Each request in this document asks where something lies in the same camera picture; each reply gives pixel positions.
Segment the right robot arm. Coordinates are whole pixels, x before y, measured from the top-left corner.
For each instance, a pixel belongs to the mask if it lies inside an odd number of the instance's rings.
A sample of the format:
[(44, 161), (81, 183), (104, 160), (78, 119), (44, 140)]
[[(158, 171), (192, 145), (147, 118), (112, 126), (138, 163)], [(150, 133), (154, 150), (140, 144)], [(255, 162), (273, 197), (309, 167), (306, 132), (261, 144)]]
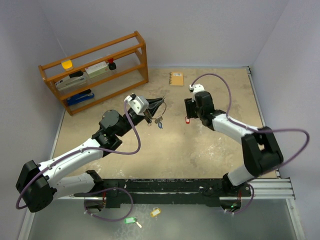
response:
[(226, 112), (215, 108), (212, 96), (207, 91), (186, 98), (184, 104), (188, 119), (200, 119), (203, 126), (241, 144), (243, 165), (223, 176), (222, 190), (226, 195), (235, 195), (240, 185), (283, 163), (284, 157), (269, 127), (245, 126), (227, 116)]

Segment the red key tag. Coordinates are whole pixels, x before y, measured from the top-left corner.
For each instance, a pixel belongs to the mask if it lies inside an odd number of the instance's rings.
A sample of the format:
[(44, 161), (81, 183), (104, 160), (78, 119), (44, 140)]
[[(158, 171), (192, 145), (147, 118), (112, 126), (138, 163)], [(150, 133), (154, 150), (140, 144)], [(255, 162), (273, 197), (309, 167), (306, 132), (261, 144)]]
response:
[(189, 119), (187, 116), (185, 117), (185, 123), (186, 123), (186, 124), (189, 124), (189, 123), (190, 123), (190, 119)]

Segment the large metal keyring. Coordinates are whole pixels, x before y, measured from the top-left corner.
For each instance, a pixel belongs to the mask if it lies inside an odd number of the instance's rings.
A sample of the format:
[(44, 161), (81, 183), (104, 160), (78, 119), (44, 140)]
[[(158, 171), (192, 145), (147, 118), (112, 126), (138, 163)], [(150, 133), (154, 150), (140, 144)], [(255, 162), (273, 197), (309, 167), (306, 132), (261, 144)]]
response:
[(162, 121), (163, 120), (163, 115), (166, 113), (167, 110), (167, 103), (164, 101), (160, 106), (160, 114), (158, 116), (154, 116), (153, 120), (156, 121)]

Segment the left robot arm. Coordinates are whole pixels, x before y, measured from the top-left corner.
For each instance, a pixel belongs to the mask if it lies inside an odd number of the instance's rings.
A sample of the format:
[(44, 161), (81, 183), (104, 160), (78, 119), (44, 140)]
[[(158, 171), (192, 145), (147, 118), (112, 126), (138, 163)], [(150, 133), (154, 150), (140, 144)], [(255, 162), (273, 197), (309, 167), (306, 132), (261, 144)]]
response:
[[(91, 196), (101, 194), (103, 184), (95, 179), (93, 174), (84, 173), (75, 181), (68, 180), (66, 176), (109, 154), (138, 153), (141, 149), (141, 139), (136, 126), (142, 121), (150, 124), (163, 104), (164, 97), (146, 99), (135, 94), (128, 95), (123, 102), (124, 115), (114, 109), (105, 111), (98, 123), (97, 132), (78, 147), (41, 163), (35, 163), (33, 160), (26, 162), (15, 185), (19, 192), (16, 209), (27, 208), (35, 213), (59, 197), (73, 193), (89, 193)], [(120, 137), (129, 131), (135, 133), (137, 148), (126, 153), (118, 151), (122, 144)]]

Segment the bunch of metal keys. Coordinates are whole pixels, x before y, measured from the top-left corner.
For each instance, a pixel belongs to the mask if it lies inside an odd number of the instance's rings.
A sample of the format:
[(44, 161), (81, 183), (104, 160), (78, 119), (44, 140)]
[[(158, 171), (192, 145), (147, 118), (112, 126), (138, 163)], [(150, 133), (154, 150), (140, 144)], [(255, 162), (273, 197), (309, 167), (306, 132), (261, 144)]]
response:
[(157, 118), (147, 118), (147, 125), (150, 127), (153, 123), (155, 123), (156, 125), (158, 125), (159, 123), (161, 123), (163, 120), (162, 116), (159, 116)]

